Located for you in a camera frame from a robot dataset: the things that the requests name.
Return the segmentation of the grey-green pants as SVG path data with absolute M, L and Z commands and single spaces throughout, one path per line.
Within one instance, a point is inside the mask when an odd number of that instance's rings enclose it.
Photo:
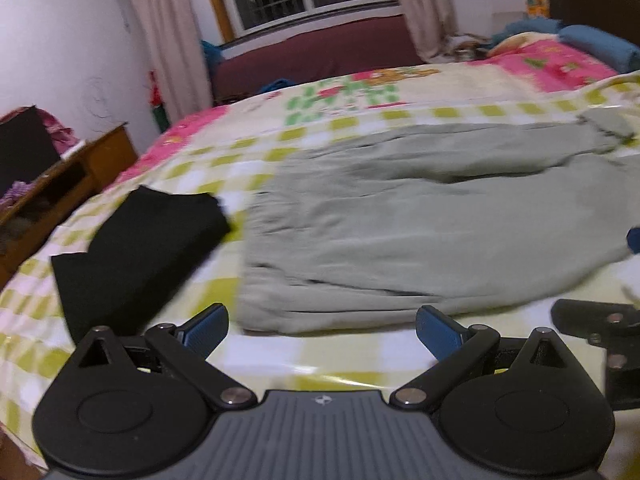
M 407 324 L 554 296 L 626 257 L 634 128 L 420 125 L 298 152 L 255 193 L 236 322 L 302 334 Z

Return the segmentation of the black folded garment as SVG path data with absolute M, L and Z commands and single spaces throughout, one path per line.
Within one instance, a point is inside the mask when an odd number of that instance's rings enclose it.
M 133 190 L 84 252 L 51 258 L 72 341 L 99 325 L 140 334 L 230 232 L 213 195 Z

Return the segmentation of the blue pillow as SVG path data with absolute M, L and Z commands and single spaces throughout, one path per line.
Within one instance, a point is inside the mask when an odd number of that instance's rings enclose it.
M 588 53 L 617 73 L 626 74 L 639 69 L 639 47 L 601 29 L 586 25 L 565 26 L 559 30 L 558 38 L 562 44 Z

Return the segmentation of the wooden side desk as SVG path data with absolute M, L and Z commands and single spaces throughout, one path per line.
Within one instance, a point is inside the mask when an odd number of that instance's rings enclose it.
M 83 145 L 47 170 L 13 206 L 1 211 L 1 284 L 89 198 L 138 159 L 125 125 Z

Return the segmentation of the checkered floral bed sheet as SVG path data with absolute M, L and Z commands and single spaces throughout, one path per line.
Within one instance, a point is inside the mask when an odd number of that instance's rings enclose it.
M 529 67 L 555 61 L 560 45 L 532 47 Z M 234 315 L 247 201 L 285 157 L 351 136 L 408 125 L 448 122 L 566 122 L 590 106 L 639 111 L 639 71 L 574 91 L 536 92 L 533 69 L 512 75 L 492 64 L 447 64 L 360 73 L 254 96 L 218 112 L 196 114 L 160 137 L 172 156 L 146 162 L 88 200 L 22 264 L 1 292 L 1 431 L 43 469 L 32 413 L 74 350 L 58 301 L 50 258 L 83 252 L 96 229 L 138 185 L 166 193 L 210 193 L 234 231 L 179 289 L 154 322 L 182 322 L 212 302 Z M 258 393 L 266 389 L 391 392 L 431 364 L 412 330 L 333 333 L 326 337 L 250 336 L 236 327 L 210 360 Z

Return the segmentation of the pink cloth behind monitor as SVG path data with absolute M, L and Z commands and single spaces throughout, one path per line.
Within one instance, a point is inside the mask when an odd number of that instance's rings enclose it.
M 1 117 L 1 154 L 62 157 L 79 143 L 71 128 L 36 106 L 22 106 Z

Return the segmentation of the black monitor on desk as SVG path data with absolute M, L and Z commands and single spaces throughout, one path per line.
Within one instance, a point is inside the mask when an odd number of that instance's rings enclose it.
M 61 160 L 34 106 L 1 123 L 0 142 L 1 195 L 17 181 L 36 180 Z

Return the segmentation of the maroon sofa bench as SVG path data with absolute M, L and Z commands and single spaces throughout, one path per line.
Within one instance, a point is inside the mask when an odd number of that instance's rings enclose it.
M 303 32 L 221 61 L 214 69 L 217 102 L 254 96 L 278 80 L 291 84 L 419 65 L 401 15 L 367 18 Z

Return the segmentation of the beige right curtain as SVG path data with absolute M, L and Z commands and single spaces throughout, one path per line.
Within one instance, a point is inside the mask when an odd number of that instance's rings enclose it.
M 398 0 L 413 47 L 423 61 L 440 55 L 457 31 L 454 0 Z

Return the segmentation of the beige curtain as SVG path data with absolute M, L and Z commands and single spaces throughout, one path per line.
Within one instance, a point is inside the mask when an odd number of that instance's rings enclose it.
M 213 106 L 190 0 L 131 0 L 171 122 Z
M 457 31 L 454 0 L 398 0 L 413 47 L 423 61 L 440 55 Z

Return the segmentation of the beige left curtain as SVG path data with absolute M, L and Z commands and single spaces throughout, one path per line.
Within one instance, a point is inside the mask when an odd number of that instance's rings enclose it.
M 171 122 L 213 106 L 190 0 L 131 0 Z

